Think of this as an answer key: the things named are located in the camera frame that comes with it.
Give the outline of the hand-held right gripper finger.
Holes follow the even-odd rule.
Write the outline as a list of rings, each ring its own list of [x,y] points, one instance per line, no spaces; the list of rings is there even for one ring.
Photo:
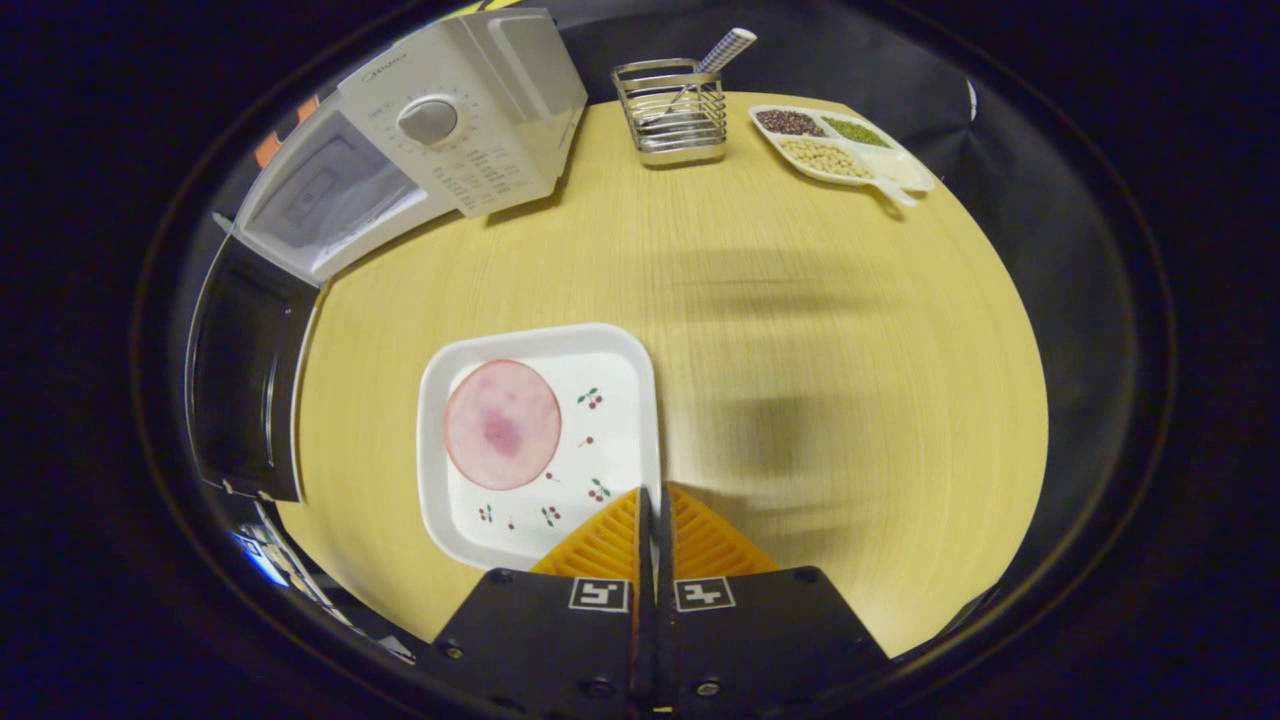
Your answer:
[[[675,484],[658,548],[655,683],[669,705],[820,705],[888,674],[823,570],[774,564]]]
[[[644,706],[654,674],[652,501],[634,495],[634,577],[483,575],[431,643],[431,674],[483,706]]]

